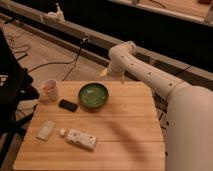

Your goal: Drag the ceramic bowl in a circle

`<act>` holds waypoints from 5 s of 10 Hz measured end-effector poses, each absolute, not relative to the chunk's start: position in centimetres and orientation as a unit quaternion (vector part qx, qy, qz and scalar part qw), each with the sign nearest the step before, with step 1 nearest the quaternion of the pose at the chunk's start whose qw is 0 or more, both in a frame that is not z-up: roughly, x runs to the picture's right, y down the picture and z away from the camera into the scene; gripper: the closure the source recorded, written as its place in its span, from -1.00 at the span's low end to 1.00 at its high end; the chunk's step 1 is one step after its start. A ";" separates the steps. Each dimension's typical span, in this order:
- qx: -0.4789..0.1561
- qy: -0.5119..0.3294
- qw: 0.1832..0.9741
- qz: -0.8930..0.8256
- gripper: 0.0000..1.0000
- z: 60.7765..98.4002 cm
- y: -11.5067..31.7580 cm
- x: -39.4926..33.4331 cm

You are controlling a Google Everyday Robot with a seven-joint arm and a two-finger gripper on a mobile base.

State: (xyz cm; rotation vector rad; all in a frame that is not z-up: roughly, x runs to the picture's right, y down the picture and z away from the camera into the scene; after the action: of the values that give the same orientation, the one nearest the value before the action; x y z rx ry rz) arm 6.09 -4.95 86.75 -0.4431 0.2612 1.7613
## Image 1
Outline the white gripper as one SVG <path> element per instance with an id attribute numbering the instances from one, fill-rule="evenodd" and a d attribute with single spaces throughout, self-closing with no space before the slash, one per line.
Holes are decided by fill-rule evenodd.
<path id="1" fill-rule="evenodd" d="M 121 83 L 125 82 L 125 76 L 124 76 L 124 71 L 116 71 L 114 70 L 111 66 L 108 66 L 107 68 L 105 68 L 104 70 L 101 71 L 100 73 L 101 77 L 112 77 L 115 78 L 117 80 L 119 80 Z"/>

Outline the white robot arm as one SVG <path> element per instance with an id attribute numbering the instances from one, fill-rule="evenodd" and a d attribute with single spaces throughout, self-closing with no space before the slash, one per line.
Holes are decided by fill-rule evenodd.
<path id="1" fill-rule="evenodd" d="M 135 53 L 132 41 L 111 47 L 102 74 L 121 79 L 129 72 L 167 102 L 165 171 L 213 171 L 213 91 L 147 64 Z"/>

